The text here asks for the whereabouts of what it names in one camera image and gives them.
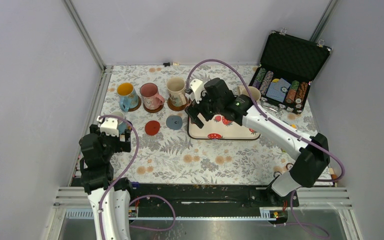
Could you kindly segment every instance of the red coaster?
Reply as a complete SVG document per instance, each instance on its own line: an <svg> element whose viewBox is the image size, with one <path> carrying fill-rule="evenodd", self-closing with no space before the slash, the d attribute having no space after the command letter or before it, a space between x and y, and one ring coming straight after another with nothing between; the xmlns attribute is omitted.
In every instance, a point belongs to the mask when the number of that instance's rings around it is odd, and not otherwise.
<svg viewBox="0 0 384 240"><path fill-rule="evenodd" d="M160 130L160 123L157 121L149 121L145 125L145 133L149 136L154 136Z"/></svg>

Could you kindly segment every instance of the mug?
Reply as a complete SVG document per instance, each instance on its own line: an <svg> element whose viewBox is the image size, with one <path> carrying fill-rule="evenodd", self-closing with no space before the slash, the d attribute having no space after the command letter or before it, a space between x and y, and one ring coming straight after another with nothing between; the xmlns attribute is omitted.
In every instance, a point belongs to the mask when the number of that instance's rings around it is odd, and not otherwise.
<svg viewBox="0 0 384 240"><path fill-rule="evenodd" d="M138 106L139 97L131 83L126 82L118 86L117 93L120 96L118 103L123 112L128 112L129 109L134 109Z"/></svg>
<svg viewBox="0 0 384 240"><path fill-rule="evenodd" d="M114 116L117 116L117 117L120 117L122 119L127 120L125 117L125 114L122 113L121 111L113 111L110 115L114 115ZM118 134L120 134L120 135L124 134L125 130L127 128L127 124L122 120L117 120L117 122L118 122L118 126L117 126Z"/></svg>
<svg viewBox="0 0 384 240"><path fill-rule="evenodd" d="M185 80L181 77L173 77L167 81L168 94L173 106L181 107L188 102L185 97L185 87Z"/></svg>
<svg viewBox="0 0 384 240"><path fill-rule="evenodd" d="M261 92L260 92L260 90L258 88L256 88L256 87L253 87L253 86L249 86L248 89L251 92L252 98L257 103L259 103L260 99L261 99ZM239 87L239 94L240 95L245 95L245 96L248 96L248 97L250 96L244 86L240 86Z"/></svg>
<svg viewBox="0 0 384 240"><path fill-rule="evenodd" d="M140 94L143 97L143 105L148 110L156 110L166 101L163 96L158 93L158 87L154 83L145 83L140 87Z"/></svg>

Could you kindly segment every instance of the cream mug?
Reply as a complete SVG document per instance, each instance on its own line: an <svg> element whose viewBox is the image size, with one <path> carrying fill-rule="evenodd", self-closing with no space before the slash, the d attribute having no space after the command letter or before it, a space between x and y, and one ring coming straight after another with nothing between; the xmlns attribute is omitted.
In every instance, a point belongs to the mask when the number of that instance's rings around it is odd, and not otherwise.
<svg viewBox="0 0 384 240"><path fill-rule="evenodd" d="M239 86L238 88L239 88L239 95L245 95L245 96L248 96L248 97L250 96L244 86ZM256 88L256 87L253 87L253 86L249 86L248 89L251 92L252 98L257 103L260 103L260 99L261 99L261 92L260 92L260 90L258 88Z"/></svg>
<svg viewBox="0 0 384 240"><path fill-rule="evenodd" d="M185 80L181 77L173 77L167 81L167 90L170 102L175 107L182 107L188 100L185 97Z"/></svg>

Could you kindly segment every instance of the case latch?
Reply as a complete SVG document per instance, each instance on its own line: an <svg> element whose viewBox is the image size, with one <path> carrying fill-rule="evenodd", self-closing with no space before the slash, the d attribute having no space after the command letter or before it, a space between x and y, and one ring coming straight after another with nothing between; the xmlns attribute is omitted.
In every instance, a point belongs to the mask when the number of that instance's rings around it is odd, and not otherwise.
<svg viewBox="0 0 384 240"><path fill-rule="evenodd" d="M319 47L323 47L325 45L325 41L320 39L318 42L317 42L317 46Z"/></svg>
<svg viewBox="0 0 384 240"><path fill-rule="evenodd" d="M282 29L280 30L280 35L285 35L287 30L288 29L286 27L282 27Z"/></svg>

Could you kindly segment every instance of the open case lid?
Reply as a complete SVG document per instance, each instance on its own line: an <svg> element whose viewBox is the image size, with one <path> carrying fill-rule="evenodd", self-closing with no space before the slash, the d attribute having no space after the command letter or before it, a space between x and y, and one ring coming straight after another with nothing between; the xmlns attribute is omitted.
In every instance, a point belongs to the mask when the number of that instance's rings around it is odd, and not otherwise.
<svg viewBox="0 0 384 240"><path fill-rule="evenodd" d="M260 63L264 68L285 71L310 82L316 78L331 51L328 46L272 31Z"/></svg>

